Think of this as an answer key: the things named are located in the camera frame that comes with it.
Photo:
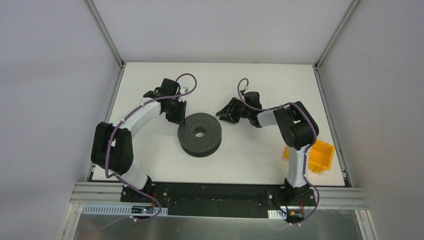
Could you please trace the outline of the dark grey perforated spool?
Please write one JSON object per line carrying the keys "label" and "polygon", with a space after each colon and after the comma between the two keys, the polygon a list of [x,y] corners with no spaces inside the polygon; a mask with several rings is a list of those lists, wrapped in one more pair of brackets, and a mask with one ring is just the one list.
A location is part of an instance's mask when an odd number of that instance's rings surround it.
{"label": "dark grey perforated spool", "polygon": [[204,158],[215,153],[222,142],[222,127],[208,113],[198,112],[185,118],[179,126],[177,137],[182,149],[190,156]]}

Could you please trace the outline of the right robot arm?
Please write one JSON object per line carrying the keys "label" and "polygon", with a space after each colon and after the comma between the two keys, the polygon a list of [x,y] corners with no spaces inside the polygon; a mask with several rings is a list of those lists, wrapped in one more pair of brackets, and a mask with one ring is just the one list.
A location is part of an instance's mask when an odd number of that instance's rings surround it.
{"label": "right robot arm", "polygon": [[263,109],[260,94],[256,91],[242,92],[242,99],[233,97],[215,115],[219,120],[237,124],[247,119],[255,128],[278,126],[286,146],[289,148],[289,164],[284,179],[284,200],[296,205],[310,189],[306,167],[312,146],[317,141],[319,127],[301,101],[289,102],[285,106]]}

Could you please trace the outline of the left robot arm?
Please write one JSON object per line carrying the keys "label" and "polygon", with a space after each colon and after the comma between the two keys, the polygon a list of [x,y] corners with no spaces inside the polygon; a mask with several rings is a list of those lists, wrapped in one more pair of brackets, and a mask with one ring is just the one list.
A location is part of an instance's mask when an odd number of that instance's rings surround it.
{"label": "left robot arm", "polygon": [[181,85],[165,78],[161,86],[146,92],[136,107],[112,123],[100,122],[94,133],[91,162],[104,169],[106,176],[120,178],[133,186],[140,202],[152,198],[152,179],[134,163],[134,136],[151,120],[165,114],[166,120],[184,126],[187,102]]}

